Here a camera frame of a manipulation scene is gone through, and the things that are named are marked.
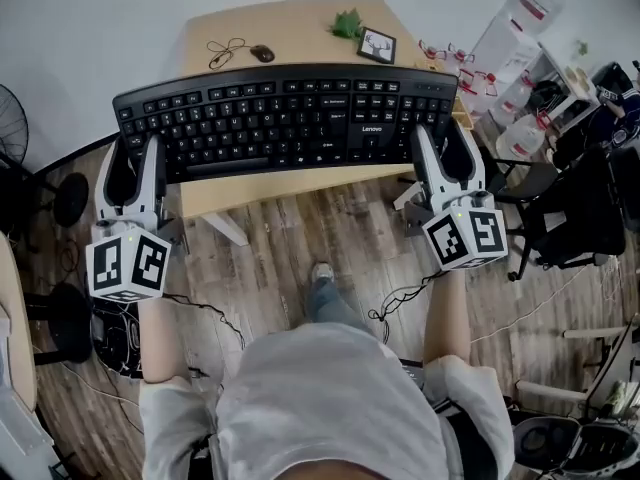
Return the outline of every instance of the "desk leg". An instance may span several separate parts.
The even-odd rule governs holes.
[[[570,391],[568,389],[553,388],[551,386],[545,386],[543,384],[536,384],[535,382],[528,382],[526,380],[519,380],[516,382],[516,389],[523,393],[531,393],[532,395],[550,396],[553,398],[559,398],[561,400],[567,400],[569,402],[584,402],[587,399],[587,394],[580,391]]]
[[[411,199],[418,194],[422,194],[422,186],[416,181],[393,202],[393,207],[397,211],[402,210],[404,208],[404,203],[411,201]]]
[[[211,212],[202,215],[202,218],[226,236],[234,244],[249,245],[249,239],[240,226],[229,216],[227,212]]]
[[[622,334],[627,327],[608,327],[604,329],[581,329],[577,331],[564,331],[563,338],[608,338]]]

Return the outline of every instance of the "wooden desk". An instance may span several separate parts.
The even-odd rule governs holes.
[[[36,408],[36,366],[22,285],[7,237],[0,233],[0,305],[11,320],[9,371],[14,391],[26,407]]]
[[[215,40],[226,45],[233,37],[243,38],[248,45],[266,44],[275,59],[262,64],[248,48],[243,48],[236,51],[221,70],[304,62],[377,64],[356,55],[355,41],[328,32],[337,12],[354,7],[364,25],[396,38],[396,66],[424,66],[425,57],[416,41],[382,0],[289,0],[239,7],[189,20],[182,73],[187,76],[210,72],[213,54],[207,49],[207,42]],[[411,171],[411,164],[364,165],[183,183],[180,186],[182,216],[202,216],[234,242],[244,245],[246,236],[224,213],[229,208]]]

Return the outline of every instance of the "person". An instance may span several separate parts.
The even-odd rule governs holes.
[[[511,424],[495,370],[469,365],[464,271],[434,281],[422,389],[331,267],[311,277],[311,323],[249,344],[217,405],[190,385],[172,307],[139,303],[143,477],[206,478],[207,464],[216,480],[505,478]]]
[[[601,95],[600,102],[598,109],[558,139],[552,153],[553,165],[558,169],[566,169],[595,144],[618,147],[640,135],[640,94],[635,88],[618,96],[616,101]]]

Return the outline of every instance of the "space bar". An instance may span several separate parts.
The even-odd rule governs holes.
[[[250,171],[268,166],[269,159],[266,157],[247,158],[245,160],[229,160],[228,162],[217,164],[190,165],[187,167],[187,172],[194,176],[215,176],[216,174]]]

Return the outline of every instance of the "wooden floor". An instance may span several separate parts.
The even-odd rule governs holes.
[[[49,179],[57,184],[69,172],[79,171],[93,187],[104,153],[105,149],[89,153]],[[247,247],[231,244],[202,219],[188,220],[191,254],[173,262],[169,289],[215,304],[250,342],[304,319],[310,268],[317,261],[329,261],[341,293],[367,319],[367,312],[378,309],[392,289],[418,283],[435,271],[425,239],[404,238],[402,215],[392,210],[391,201],[404,188],[394,179],[381,179],[232,210],[249,236]],[[172,193],[171,204],[178,197]],[[71,246],[67,238],[83,249],[93,211],[91,200],[80,223],[64,231],[52,228],[48,213],[34,219],[34,242],[42,251],[19,255],[31,270],[25,273],[26,286],[47,293],[50,284],[64,278],[60,250]],[[635,313],[635,239],[629,237],[627,252],[604,267],[545,272],[530,266],[522,282],[510,283],[507,272],[518,260],[511,255],[467,274],[474,339],[539,307],[515,327],[474,343],[472,362],[495,368],[503,392],[509,395],[515,395],[514,382],[519,378],[581,389],[586,382],[581,365],[595,356],[596,349],[592,343],[563,340],[560,332],[620,325]],[[83,255],[80,271],[84,272]],[[75,275],[68,281],[79,282]],[[400,357],[420,358],[429,297],[427,289],[389,318],[389,345]],[[176,315],[189,364],[211,376],[207,382],[197,381],[198,387],[214,388],[233,376],[241,356],[236,336],[208,310],[177,306]],[[381,336],[379,322],[367,321]],[[33,331],[39,348],[51,347],[46,332]],[[137,398],[135,381],[107,373],[95,358],[71,368],[97,389],[113,394],[117,389],[121,396]],[[140,426],[135,407],[94,393],[59,364],[38,367],[37,376],[39,405],[63,453],[76,452],[75,464],[89,474],[140,478],[144,446],[134,427]],[[530,408],[568,411],[535,397],[523,402]],[[512,478],[522,475],[516,468]]]

